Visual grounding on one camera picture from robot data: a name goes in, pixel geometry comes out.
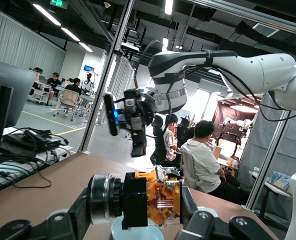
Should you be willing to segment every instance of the screen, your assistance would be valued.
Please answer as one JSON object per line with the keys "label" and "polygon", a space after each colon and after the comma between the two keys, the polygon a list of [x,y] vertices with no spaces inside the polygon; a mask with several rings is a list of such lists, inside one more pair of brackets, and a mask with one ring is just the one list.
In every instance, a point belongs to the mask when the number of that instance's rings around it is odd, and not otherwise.
{"label": "screen", "polygon": [[13,88],[7,126],[17,124],[36,76],[33,71],[0,62],[0,89],[1,86]]}

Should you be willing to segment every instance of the cardboard box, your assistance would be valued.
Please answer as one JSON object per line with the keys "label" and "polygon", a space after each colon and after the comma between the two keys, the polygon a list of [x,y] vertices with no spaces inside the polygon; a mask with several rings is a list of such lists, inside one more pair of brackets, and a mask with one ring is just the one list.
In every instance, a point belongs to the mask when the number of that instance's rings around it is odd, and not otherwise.
{"label": "cardboard box", "polygon": [[219,146],[214,146],[214,147],[213,147],[212,153],[213,153],[213,155],[214,155],[214,157],[215,157],[216,159],[219,158],[219,156],[220,156],[220,152],[221,152],[221,147],[219,147]]}

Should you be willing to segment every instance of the office chair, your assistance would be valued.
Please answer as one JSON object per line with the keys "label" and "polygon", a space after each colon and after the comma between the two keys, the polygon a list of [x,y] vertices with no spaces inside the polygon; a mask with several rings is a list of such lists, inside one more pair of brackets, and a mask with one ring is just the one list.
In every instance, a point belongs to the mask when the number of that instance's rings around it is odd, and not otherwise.
{"label": "office chair", "polygon": [[151,123],[153,127],[153,135],[155,137],[161,136],[157,139],[155,139],[155,151],[150,157],[150,160],[153,165],[162,165],[163,167],[180,167],[180,161],[174,160],[174,161],[165,161],[166,159],[166,147],[164,144],[163,139],[163,119],[161,116],[156,115],[154,118],[154,121]]}
{"label": "office chair", "polygon": [[184,147],[182,147],[180,150],[180,168],[183,169],[184,172],[184,185],[204,193],[205,191],[202,189],[203,180],[200,180],[194,172],[193,156],[188,151],[186,151]]}
{"label": "office chair", "polygon": [[188,126],[190,124],[189,119],[181,117],[181,122],[177,127],[177,140],[178,147],[181,147],[187,141]]}
{"label": "office chair", "polygon": [[73,121],[74,115],[77,112],[78,98],[78,92],[64,89],[62,92],[62,97],[58,99],[58,101],[60,101],[60,107],[59,109],[56,109],[56,113],[54,113],[53,116],[55,117],[56,114],[59,114],[61,106],[64,106],[66,108],[72,109],[73,115],[71,121]]}

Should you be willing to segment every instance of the gray floor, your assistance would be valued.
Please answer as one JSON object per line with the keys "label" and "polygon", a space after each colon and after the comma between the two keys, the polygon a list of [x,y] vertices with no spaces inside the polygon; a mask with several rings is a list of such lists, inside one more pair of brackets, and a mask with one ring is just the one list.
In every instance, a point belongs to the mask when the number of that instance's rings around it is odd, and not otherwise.
{"label": "gray floor", "polygon": [[[65,117],[63,111],[53,116],[54,112],[51,109],[54,109],[56,105],[55,100],[52,105],[38,105],[35,102],[27,101],[16,127],[51,130],[53,134],[66,138],[69,141],[69,145],[73,147],[71,153],[75,154],[82,141],[87,125],[84,121],[88,119],[88,115],[80,117],[77,114],[74,120],[70,121],[72,117],[71,111],[69,117]],[[148,127],[147,133],[150,134],[151,132],[152,129]],[[118,136],[111,136],[107,124],[96,125],[94,127],[88,146],[88,151],[94,155],[105,157],[141,171],[146,171],[153,167],[149,159],[154,151],[153,139],[147,138],[147,152],[145,156],[132,158],[130,155],[131,149],[132,141],[127,136],[127,133],[121,130]],[[267,219],[264,220],[264,223],[280,240],[284,239],[286,229]]]}

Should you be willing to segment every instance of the man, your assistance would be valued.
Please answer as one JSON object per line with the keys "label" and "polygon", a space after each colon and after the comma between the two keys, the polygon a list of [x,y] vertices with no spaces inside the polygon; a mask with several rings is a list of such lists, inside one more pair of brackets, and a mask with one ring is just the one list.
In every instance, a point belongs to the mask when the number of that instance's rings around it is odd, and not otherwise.
{"label": "man", "polygon": [[[65,88],[67,90],[77,92],[79,94],[78,101],[80,101],[80,99],[81,99],[81,88],[79,88],[80,82],[81,82],[81,80],[76,77],[75,79],[73,79],[73,84],[67,85]],[[66,117],[69,116],[69,108],[68,107],[67,107],[65,116]]]}
{"label": "man", "polygon": [[61,82],[59,80],[59,74],[57,72],[54,72],[52,74],[52,77],[48,79],[47,83],[49,85],[51,85],[51,89],[50,89],[50,93],[49,93],[49,97],[48,97],[48,102],[46,103],[46,106],[49,106],[49,101],[51,100],[53,95],[54,94],[56,94],[56,95],[59,94],[59,91],[55,89],[57,87],[57,85],[61,85]]}
{"label": "man", "polygon": [[225,174],[206,145],[213,130],[212,122],[200,121],[194,129],[194,137],[181,147],[182,152],[192,155],[195,176],[202,182],[196,189],[235,204],[245,205],[248,195],[239,188],[240,183],[233,176]]}
{"label": "man", "polygon": [[167,123],[168,125],[165,126],[166,131],[163,135],[164,146],[166,148],[166,161],[178,162],[178,159],[176,159],[177,154],[175,153],[177,151],[177,142],[176,142],[175,134],[176,134],[176,126],[178,123],[178,117],[173,113],[170,115],[167,115],[166,124]]}

